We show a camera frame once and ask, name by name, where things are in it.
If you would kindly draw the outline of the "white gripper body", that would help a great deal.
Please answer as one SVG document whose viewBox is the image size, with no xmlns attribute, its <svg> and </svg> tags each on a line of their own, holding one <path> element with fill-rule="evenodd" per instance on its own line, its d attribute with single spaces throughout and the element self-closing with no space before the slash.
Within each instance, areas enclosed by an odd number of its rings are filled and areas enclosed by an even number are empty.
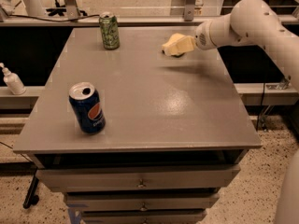
<svg viewBox="0 0 299 224">
<path fill-rule="evenodd" d="M 205 21 L 195 29 L 195 43 L 201 50 L 215 49 L 218 46 L 212 36 L 213 23 L 214 21 Z"/>
</svg>

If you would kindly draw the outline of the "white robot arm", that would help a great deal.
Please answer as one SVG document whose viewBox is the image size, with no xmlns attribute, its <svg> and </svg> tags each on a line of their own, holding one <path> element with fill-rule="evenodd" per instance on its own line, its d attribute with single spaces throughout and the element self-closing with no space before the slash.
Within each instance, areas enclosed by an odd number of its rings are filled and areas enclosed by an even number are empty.
<svg viewBox="0 0 299 224">
<path fill-rule="evenodd" d="M 241 0 L 231 13 L 201 23 L 193 36 L 174 34 L 162 45 L 167 56 L 223 46 L 260 47 L 299 91 L 299 36 L 285 28 L 263 0 Z M 274 224 L 299 224 L 299 150 L 284 175 Z"/>
</svg>

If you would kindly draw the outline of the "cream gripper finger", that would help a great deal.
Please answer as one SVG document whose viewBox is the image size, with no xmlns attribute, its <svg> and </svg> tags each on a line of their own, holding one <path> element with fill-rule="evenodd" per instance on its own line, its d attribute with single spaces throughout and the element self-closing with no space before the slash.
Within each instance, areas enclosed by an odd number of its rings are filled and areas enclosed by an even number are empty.
<svg viewBox="0 0 299 224">
<path fill-rule="evenodd" d="M 167 47 L 169 46 L 169 40 L 162 45 L 162 51 L 166 56 L 170 56 L 167 54 Z M 195 39 L 190 35 L 185 35 L 185 37 L 178 43 L 178 48 L 184 53 L 194 51 L 196 47 Z"/>
</svg>

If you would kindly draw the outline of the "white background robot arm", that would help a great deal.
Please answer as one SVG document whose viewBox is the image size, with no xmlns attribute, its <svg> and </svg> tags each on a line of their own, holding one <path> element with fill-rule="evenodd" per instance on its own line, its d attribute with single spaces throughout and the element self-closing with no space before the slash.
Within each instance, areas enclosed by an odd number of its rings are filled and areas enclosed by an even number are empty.
<svg viewBox="0 0 299 224">
<path fill-rule="evenodd" d="M 21 0 L 21 3 L 26 11 L 25 18 L 41 18 L 46 15 L 42 0 Z M 19 17 L 19 14 L 14 13 L 12 0 L 0 0 L 0 22 L 10 17 Z"/>
</svg>

